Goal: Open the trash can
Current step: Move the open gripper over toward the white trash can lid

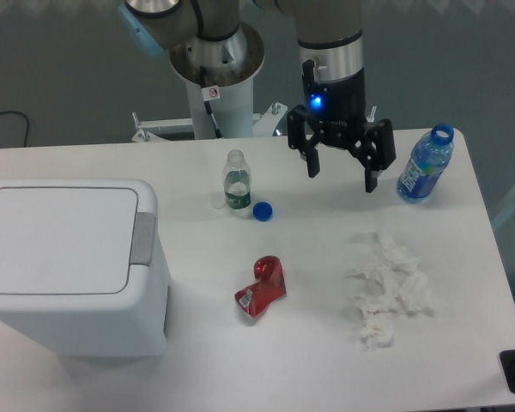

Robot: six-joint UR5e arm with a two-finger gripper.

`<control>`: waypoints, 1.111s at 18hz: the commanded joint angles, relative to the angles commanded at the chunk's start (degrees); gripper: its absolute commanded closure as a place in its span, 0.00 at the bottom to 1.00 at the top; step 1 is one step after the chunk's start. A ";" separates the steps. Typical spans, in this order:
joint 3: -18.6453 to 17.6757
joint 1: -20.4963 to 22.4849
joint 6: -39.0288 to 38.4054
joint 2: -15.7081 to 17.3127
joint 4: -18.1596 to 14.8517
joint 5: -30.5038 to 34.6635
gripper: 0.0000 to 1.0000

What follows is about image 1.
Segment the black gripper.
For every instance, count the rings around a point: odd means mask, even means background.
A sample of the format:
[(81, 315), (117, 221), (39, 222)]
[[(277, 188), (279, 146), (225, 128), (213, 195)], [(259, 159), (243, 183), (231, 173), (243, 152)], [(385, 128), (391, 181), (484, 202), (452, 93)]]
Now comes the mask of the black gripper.
[(342, 148), (364, 167), (366, 193), (396, 159), (394, 130), (388, 118), (365, 120), (365, 71), (330, 82), (318, 82), (313, 68), (304, 68), (305, 106), (287, 114), (288, 146), (306, 161), (310, 178), (320, 172), (317, 146)]

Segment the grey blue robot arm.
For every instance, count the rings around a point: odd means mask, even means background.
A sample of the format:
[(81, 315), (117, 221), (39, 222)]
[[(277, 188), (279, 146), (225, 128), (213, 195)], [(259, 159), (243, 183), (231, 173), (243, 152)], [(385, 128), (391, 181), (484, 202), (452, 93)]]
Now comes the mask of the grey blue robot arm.
[[(372, 192), (396, 158), (391, 121), (366, 116), (361, 3), (260, 1), (292, 18), (300, 50), (303, 104), (287, 115), (288, 146), (319, 173), (318, 145), (347, 150)], [(239, 1), (124, 1), (118, 12), (148, 54), (167, 52), (184, 81), (198, 139), (248, 137), (253, 79), (264, 63), (259, 33)]]

